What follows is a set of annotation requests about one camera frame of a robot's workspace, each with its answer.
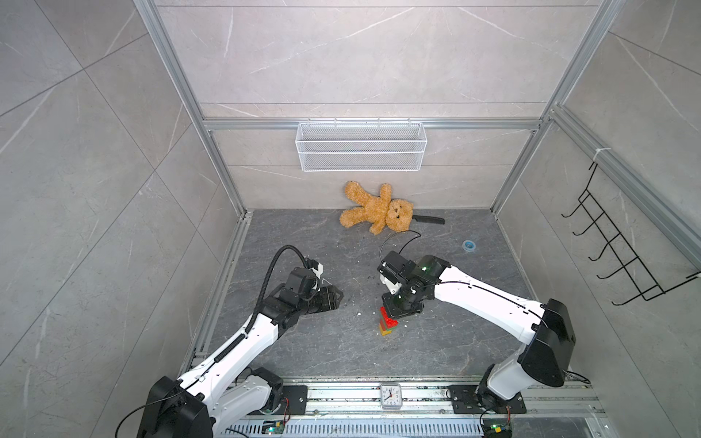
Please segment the red long lego brick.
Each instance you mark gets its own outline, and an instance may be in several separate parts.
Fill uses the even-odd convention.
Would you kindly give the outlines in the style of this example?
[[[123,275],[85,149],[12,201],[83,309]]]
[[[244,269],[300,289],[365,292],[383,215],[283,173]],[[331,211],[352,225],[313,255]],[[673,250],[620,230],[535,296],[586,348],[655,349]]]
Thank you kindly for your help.
[[[389,330],[393,329],[398,325],[398,321],[396,319],[392,319],[389,316],[385,307],[381,307],[381,315],[383,318],[383,325],[387,326]]]

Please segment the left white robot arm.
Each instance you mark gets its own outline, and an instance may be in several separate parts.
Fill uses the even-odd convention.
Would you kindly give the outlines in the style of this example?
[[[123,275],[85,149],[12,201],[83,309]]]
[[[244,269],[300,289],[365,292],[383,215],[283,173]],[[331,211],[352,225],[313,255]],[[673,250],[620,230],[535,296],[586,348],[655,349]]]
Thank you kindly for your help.
[[[164,376],[152,386],[136,435],[213,437],[253,412],[285,414],[281,377],[259,367],[241,383],[237,378],[300,317],[337,310],[342,299],[332,285],[314,288],[307,299],[279,285],[262,301],[251,330],[241,328],[189,372],[177,379]]]

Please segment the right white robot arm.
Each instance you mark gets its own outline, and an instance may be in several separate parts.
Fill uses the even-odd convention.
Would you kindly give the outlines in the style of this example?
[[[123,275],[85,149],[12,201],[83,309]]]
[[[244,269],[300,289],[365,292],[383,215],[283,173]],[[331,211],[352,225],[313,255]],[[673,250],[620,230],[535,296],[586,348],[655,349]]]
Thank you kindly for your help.
[[[419,314],[426,300],[437,299],[485,319],[520,343],[507,359],[490,365],[476,387],[476,400],[483,409],[504,412],[509,402],[535,384],[564,385],[576,345],[564,303],[509,294],[434,255],[414,262],[391,251],[378,272],[388,288],[382,300],[390,319]]]

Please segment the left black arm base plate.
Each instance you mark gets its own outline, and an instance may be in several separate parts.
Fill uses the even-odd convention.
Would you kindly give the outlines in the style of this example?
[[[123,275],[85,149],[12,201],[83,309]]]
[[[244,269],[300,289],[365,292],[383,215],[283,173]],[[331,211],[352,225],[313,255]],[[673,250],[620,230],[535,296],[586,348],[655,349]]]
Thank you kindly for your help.
[[[282,397],[276,414],[306,414],[308,394],[309,387],[307,385],[284,385],[282,387]]]

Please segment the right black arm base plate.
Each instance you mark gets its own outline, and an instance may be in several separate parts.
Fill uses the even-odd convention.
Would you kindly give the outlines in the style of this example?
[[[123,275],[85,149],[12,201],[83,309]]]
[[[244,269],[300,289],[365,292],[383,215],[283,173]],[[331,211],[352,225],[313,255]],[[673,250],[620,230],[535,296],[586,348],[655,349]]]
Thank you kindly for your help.
[[[450,385],[447,388],[447,397],[455,414],[483,414],[494,412],[495,414],[525,414],[526,405],[519,392],[508,401],[503,401],[491,393],[480,395],[478,385]]]

